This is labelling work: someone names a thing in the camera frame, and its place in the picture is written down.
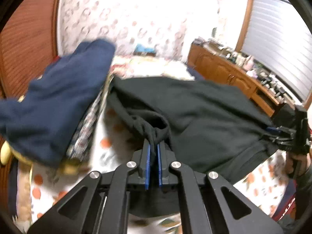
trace patterned wallpaper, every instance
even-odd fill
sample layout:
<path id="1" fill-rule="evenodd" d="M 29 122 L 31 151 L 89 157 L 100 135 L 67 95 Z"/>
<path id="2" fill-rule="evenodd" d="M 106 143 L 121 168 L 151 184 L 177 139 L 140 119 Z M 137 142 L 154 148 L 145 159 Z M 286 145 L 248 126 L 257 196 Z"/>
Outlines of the patterned wallpaper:
<path id="1" fill-rule="evenodd" d="M 217 1 L 201 1 L 60 0 L 61 54 L 85 39 L 104 37 L 116 43 L 117 55 L 132 54 L 140 43 L 159 57 L 180 60 L 194 38 L 210 37 L 216 21 Z"/>

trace wooden door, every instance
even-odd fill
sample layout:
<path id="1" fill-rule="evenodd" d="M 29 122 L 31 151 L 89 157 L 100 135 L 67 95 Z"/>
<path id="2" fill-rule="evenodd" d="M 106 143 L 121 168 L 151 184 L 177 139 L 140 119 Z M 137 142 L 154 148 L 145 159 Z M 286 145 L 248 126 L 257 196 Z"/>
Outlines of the wooden door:
<path id="1" fill-rule="evenodd" d="M 198 45 L 191 45 L 190 52 L 188 53 L 188 66 L 191 68 L 195 67 L 195 63 L 198 60 L 199 56 L 203 52 L 203 48 Z"/>
<path id="2" fill-rule="evenodd" d="M 205 79 L 211 80 L 211 73 L 213 69 L 214 59 L 213 55 L 201 54 L 195 62 L 194 69 L 201 74 Z"/>
<path id="3" fill-rule="evenodd" d="M 228 83 L 230 78 L 233 76 L 231 66 L 221 58 L 216 58 L 214 67 L 214 73 L 211 80 L 216 83 Z"/>
<path id="4" fill-rule="evenodd" d="M 248 98 L 250 98 L 256 90 L 256 85 L 247 75 L 240 72 L 237 72 L 235 76 L 229 80 L 229 84 L 238 87 Z"/>

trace wall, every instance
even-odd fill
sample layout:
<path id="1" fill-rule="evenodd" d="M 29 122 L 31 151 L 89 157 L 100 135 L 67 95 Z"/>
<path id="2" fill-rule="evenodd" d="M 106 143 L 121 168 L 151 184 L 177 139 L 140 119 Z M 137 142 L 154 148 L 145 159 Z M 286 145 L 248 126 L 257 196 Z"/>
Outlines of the wall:
<path id="1" fill-rule="evenodd" d="M 230 0 L 231 9 L 224 29 L 223 43 L 235 49 L 244 22 L 248 0 Z"/>
<path id="2" fill-rule="evenodd" d="M 218 0 L 61 0 L 60 6 L 60 55 L 102 37 L 116 44 L 117 55 L 142 44 L 186 61 L 191 42 L 210 38 L 218 17 Z"/>

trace navy blue cloth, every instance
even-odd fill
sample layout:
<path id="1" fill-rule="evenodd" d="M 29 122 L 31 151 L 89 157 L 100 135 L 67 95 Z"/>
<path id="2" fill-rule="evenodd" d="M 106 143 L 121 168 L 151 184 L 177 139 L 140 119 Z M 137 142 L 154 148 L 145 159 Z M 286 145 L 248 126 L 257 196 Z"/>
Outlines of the navy blue cloth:
<path id="1" fill-rule="evenodd" d="M 58 167 L 76 127 L 105 82 L 115 46 L 81 43 L 29 84 L 23 102 L 0 101 L 0 134 L 23 156 Z"/>
<path id="2" fill-rule="evenodd" d="M 193 68 L 188 67 L 187 71 L 191 74 L 191 76 L 195 78 L 195 80 L 198 80 L 198 81 L 205 80 L 205 78 Z"/>

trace window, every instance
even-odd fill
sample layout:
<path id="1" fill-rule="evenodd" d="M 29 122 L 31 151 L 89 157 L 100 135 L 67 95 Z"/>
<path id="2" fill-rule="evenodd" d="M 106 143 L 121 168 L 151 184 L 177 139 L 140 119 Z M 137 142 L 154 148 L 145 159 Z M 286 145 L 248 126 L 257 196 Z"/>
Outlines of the window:
<path id="1" fill-rule="evenodd" d="M 312 87 L 312 35 L 288 0 L 254 0 L 241 51 L 307 98 Z"/>

